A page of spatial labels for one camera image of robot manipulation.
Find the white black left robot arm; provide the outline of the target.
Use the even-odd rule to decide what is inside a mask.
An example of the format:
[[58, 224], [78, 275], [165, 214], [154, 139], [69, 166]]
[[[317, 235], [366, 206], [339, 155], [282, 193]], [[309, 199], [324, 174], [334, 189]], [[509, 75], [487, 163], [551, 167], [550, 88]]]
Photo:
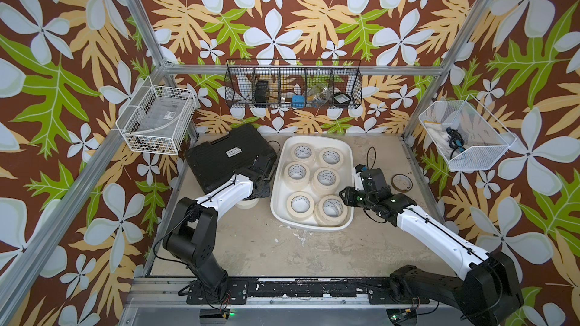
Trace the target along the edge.
[[182, 198], [177, 204], [162, 246], [196, 276], [209, 302], [227, 298], [228, 274], [213, 255], [218, 220], [242, 200], [269, 195], [276, 160], [275, 152], [263, 152], [228, 175], [216, 190], [197, 199]]

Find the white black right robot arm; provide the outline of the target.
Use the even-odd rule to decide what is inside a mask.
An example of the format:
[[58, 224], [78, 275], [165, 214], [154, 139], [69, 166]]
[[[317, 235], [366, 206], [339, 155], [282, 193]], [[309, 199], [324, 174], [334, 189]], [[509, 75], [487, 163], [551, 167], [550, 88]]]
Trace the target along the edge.
[[342, 202], [372, 211], [412, 235], [455, 273], [444, 276], [404, 266], [391, 273], [387, 291], [397, 302], [434, 300], [462, 312], [473, 325], [498, 325], [524, 305], [512, 259], [501, 251], [487, 251], [433, 219], [414, 200], [393, 193], [379, 168], [358, 165], [354, 184], [340, 191]]

